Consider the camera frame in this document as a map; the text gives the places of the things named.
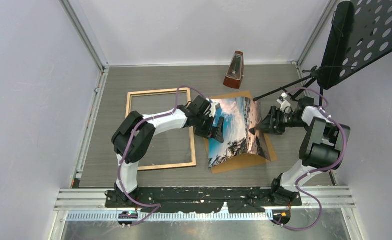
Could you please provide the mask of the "clear acrylic sheet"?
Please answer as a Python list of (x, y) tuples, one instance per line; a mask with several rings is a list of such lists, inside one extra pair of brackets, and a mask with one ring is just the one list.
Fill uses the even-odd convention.
[[(175, 94), (133, 96), (131, 111), (141, 115), (157, 115), (175, 107)], [(191, 162), (189, 128), (174, 129), (153, 137), (140, 166), (158, 166)]]

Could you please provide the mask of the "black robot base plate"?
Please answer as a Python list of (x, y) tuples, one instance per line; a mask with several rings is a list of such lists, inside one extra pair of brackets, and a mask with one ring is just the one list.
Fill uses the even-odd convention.
[(218, 213), (227, 207), (232, 214), (260, 213), (264, 207), (299, 207), (297, 196), (292, 203), (271, 198), (268, 187), (138, 187), (128, 199), (116, 190), (105, 191), (107, 208), (133, 208), (149, 213)]

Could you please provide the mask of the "light wooden picture frame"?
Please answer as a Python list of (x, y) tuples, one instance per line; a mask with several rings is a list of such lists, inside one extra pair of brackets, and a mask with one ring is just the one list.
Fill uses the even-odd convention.
[[(146, 97), (146, 96), (181, 94), (181, 93), (186, 94), (187, 101), (191, 100), (190, 88), (188, 88), (188, 87), (180, 87), (178, 92), (175, 88), (129, 92), (127, 94), (125, 116), (127, 117), (131, 112), (133, 97)], [(154, 171), (154, 170), (195, 167), (196, 166), (196, 154), (195, 154), (195, 142), (194, 142), (194, 132), (193, 132), (194, 127), (189, 127), (188, 131), (189, 131), (189, 141), (190, 141), (191, 162), (174, 163), (174, 164), (161, 164), (161, 165), (152, 165), (152, 166), (139, 166), (138, 171)]]

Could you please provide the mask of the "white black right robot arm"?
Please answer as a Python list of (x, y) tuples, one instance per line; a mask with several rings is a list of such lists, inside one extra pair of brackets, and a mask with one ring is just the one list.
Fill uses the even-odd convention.
[(314, 105), (312, 98), (299, 99), (296, 109), (292, 109), (286, 97), (285, 93), (281, 94), (277, 99), (280, 106), (272, 106), (255, 127), (270, 135), (282, 135), (287, 128), (306, 131), (297, 162), (271, 183), (269, 200), (274, 205), (289, 205), (299, 197), (300, 187), (312, 177), (338, 169), (351, 130), (333, 121), (322, 106)]

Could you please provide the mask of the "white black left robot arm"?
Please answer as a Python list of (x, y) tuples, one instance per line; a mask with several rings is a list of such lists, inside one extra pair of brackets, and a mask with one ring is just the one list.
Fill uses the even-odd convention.
[(193, 127), (196, 136), (223, 143), (224, 118), (217, 116), (220, 110), (219, 103), (199, 95), (185, 105), (177, 103), (173, 109), (158, 114), (132, 111), (111, 138), (118, 167), (114, 189), (105, 192), (106, 207), (160, 207), (159, 203), (137, 200), (139, 161), (152, 139), (164, 132)]

